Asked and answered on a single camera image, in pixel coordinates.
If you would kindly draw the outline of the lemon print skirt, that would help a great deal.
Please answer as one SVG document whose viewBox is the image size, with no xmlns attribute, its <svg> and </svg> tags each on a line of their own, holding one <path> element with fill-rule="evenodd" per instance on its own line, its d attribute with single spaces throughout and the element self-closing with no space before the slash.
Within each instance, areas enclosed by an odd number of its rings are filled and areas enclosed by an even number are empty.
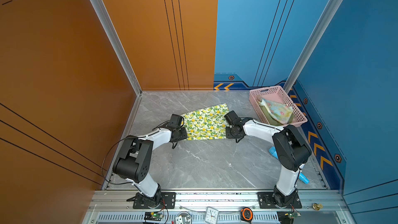
<svg viewBox="0 0 398 224">
<path fill-rule="evenodd" d="M 224 116 L 228 112 L 228 106 L 220 104 L 183 114 L 188 140 L 226 139 L 228 123 Z"/>
</svg>

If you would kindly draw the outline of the pink plastic basket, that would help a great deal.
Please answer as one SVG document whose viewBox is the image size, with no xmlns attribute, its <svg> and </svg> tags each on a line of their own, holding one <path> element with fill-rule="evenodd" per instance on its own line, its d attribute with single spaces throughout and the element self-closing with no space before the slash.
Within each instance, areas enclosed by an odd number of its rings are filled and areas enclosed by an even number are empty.
<svg viewBox="0 0 398 224">
<path fill-rule="evenodd" d="M 300 127 L 307 118 L 281 86 L 249 91 L 249 100 L 262 123 L 285 127 Z"/>
</svg>

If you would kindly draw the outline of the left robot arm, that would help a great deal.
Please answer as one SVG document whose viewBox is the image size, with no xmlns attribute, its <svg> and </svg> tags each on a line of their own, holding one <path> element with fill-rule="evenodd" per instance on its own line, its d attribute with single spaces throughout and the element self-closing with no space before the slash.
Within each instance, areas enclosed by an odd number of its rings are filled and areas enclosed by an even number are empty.
<svg viewBox="0 0 398 224">
<path fill-rule="evenodd" d="M 184 118 L 173 114 L 170 120 L 152 132 L 141 136 L 129 135 L 122 141 L 113 173 L 138 189 L 134 201 L 150 208 L 162 203 L 161 186 L 149 174 L 152 152 L 164 144 L 173 143 L 176 147 L 178 142 L 186 140 L 188 134 L 183 124 Z"/>
</svg>

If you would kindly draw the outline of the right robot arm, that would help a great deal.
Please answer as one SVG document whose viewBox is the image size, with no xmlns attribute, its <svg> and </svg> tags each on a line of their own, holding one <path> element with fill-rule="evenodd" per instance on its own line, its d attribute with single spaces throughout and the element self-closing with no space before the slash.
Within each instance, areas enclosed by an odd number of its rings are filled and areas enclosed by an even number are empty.
<svg viewBox="0 0 398 224">
<path fill-rule="evenodd" d="M 291 124 L 278 127 L 253 118 L 240 118 L 234 111 L 227 113 L 224 118 L 228 123 L 228 139 L 239 143 L 245 136 L 253 136 L 274 144 L 282 166 L 272 195 L 260 195 L 260 207 L 302 208 L 296 184 L 312 150 L 297 127 Z"/>
</svg>

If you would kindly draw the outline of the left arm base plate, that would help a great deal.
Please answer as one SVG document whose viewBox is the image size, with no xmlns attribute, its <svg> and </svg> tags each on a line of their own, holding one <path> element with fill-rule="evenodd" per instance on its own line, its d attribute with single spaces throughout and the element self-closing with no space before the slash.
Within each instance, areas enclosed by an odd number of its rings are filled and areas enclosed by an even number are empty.
<svg viewBox="0 0 398 224">
<path fill-rule="evenodd" d="M 137 193 L 134 197 L 134 209 L 174 209 L 176 203 L 176 192 L 160 192 L 156 193 L 154 197 L 149 198 L 141 193 Z"/>
</svg>

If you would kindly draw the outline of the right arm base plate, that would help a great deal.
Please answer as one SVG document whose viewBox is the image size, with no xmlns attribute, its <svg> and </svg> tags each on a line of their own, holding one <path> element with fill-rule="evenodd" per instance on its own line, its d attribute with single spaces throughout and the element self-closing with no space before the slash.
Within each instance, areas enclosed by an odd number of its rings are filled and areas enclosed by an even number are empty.
<svg viewBox="0 0 398 224">
<path fill-rule="evenodd" d="M 257 193 L 259 206 L 261 209 L 272 208 L 294 208 L 301 209 L 302 203 L 299 198 L 298 190 L 295 190 L 291 195 L 284 196 L 279 192 L 258 192 Z"/>
</svg>

